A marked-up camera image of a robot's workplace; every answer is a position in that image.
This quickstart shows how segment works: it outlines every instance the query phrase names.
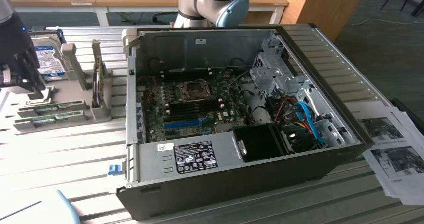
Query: white sticker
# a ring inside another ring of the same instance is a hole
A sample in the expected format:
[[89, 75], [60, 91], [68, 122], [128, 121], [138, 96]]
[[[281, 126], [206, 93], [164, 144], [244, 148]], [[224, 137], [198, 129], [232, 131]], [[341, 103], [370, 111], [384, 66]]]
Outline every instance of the white sticker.
[[54, 58], [54, 48], [52, 46], [36, 46], [34, 51], [37, 54], [40, 68], [38, 72], [42, 74], [44, 80], [52, 81], [61, 79], [65, 75], [61, 62]]
[[45, 119], [45, 120], [32, 121], [30, 123], [42, 124], [42, 123], [50, 123], [50, 122], [54, 122], [54, 119]]
[[70, 3], [70, 5], [93, 5], [93, 3]]
[[173, 150], [173, 143], [157, 144], [157, 152]]
[[205, 44], [206, 43], [206, 39], [196, 39], [196, 44]]

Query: white cable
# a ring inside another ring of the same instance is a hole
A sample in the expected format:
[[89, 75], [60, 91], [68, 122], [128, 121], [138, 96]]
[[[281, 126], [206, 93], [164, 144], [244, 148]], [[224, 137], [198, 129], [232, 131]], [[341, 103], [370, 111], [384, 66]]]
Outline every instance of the white cable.
[[364, 20], [362, 22], [356, 23], [356, 24], [350, 24], [350, 25], [362, 25], [362, 24], [366, 23], [369, 20], [377, 20], [377, 21], [381, 21], [381, 22], [392, 23], [392, 24], [424, 24], [424, 22], [417, 22], [417, 21], [410, 22], [410, 23], [401, 23], [401, 22], [388, 21], [388, 20], [382, 20], [382, 19], [366, 19], [366, 20]]

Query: blue latch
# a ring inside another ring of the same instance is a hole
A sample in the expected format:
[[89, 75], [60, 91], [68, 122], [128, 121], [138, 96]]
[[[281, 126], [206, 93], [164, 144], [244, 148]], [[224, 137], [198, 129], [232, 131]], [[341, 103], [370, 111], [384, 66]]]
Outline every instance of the blue latch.
[[121, 165], [120, 164], [113, 164], [108, 166], [108, 175], [118, 175], [122, 174], [121, 172]]

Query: cpu socket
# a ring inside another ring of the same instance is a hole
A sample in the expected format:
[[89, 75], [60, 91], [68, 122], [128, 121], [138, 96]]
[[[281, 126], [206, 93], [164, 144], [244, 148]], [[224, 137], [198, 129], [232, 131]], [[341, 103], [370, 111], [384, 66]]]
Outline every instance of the cpu socket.
[[208, 82], [205, 80], [180, 83], [180, 90], [180, 101], [198, 101], [210, 97]]

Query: yellow cable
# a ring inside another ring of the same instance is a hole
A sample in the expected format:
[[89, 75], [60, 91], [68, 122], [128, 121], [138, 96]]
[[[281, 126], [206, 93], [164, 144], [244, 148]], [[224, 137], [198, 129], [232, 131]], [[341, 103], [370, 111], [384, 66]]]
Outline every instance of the yellow cable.
[[294, 124], [297, 124], [297, 125], [300, 125], [301, 127], [304, 127], [304, 128], [305, 128], [305, 126], [304, 126], [304, 124], [302, 124], [302, 123], [300, 123], [300, 122], [297, 122], [297, 121], [292, 121], [292, 123], [294, 123]]

